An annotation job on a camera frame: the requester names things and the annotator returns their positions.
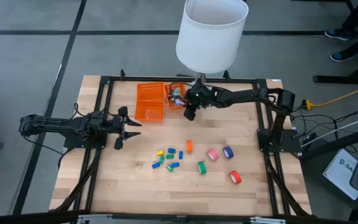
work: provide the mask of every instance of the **floor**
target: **floor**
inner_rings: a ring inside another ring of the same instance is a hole
[[[0,0],[0,30],[71,30],[80,2]],[[78,30],[178,30],[184,3],[185,0],[87,0]],[[244,30],[248,31],[333,29],[340,27],[349,15],[343,2],[248,0],[247,3],[250,13]],[[0,141],[4,143],[0,150],[0,215],[11,213],[32,149],[31,143],[17,132],[19,119],[28,114],[43,114],[68,39],[68,35],[0,35]],[[195,74],[177,60],[176,41],[176,35],[76,36],[53,116],[71,116],[83,75],[118,75],[120,69],[133,76]],[[305,98],[323,102],[358,89],[358,85],[312,81],[313,75],[348,75],[357,69],[358,58],[343,63],[329,59],[331,53],[350,44],[322,35],[243,35],[229,72],[232,77],[279,78],[286,89],[296,94],[296,104]],[[358,94],[305,114],[338,118],[355,110]],[[355,116],[345,123],[357,119]],[[299,130],[304,128],[298,120],[293,124]],[[312,127],[313,123],[307,124],[308,129]],[[358,130],[358,125],[351,130]],[[318,134],[326,131],[316,129]],[[62,150],[63,138],[47,134],[44,144]],[[47,211],[58,172],[57,161],[54,152],[42,150],[24,213]],[[313,214],[321,218],[348,218],[351,209],[347,205],[308,176],[305,181]]]

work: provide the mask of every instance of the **red tape roll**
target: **red tape roll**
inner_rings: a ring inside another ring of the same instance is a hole
[[[209,158],[211,158],[213,161],[219,159],[219,155],[214,149],[209,149],[206,153],[208,154]]]
[[[241,177],[240,177],[240,174],[237,172],[237,171],[232,171],[229,173],[230,174],[230,177],[231,177],[231,180],[233,180],[233,182],[235,184],[240,184],[241,183]]]

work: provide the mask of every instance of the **pink tape roll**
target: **pink tape roll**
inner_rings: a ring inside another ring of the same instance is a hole
[[[219,159],[219,155],[214,149],[209,149],[207,151],[207,154],[213,161],[216,161],[217,159]]]

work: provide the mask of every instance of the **yellow cable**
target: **yellow cable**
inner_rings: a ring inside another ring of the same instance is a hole
[[[348,94],[346,94],[346,95],[343,95],[343,96],[341,96],[341,97],[338,97],[338,98],[336,98],[336,99],[334,99],[334,100],[331,100],[331,101],[328,101],[328,102],[325,102],[325,103],[321,103],[321,104],[319,104],[319,105],[314,105],[314,104],[312,104],[312,102],[311,102],[311,103],[310,103],[310,109],[313,108],[313,107],[326,106],[326,105],[328,105],[328,104],[330,104],[330,103],[334,103],[335,101],[338,101],[338,100],[341,100],[341,99],[343,99],[343,98],[345,98],[345,97],[351,96],[351,95],[353,95],[353,94],[355,94],[355,93],[358,93],[358,90],[356,90],[356,91],[354,91],[354,92],[351,92],[351,93],[348,93]]]

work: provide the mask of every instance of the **yellow block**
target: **yellow block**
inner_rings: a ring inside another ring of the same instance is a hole
[[[164,151],[163,151],[163,150],[159,150],[159,151],[157,151],[157,155],[158,155],[158,156],[162,156],[162,155],[164,155]]]

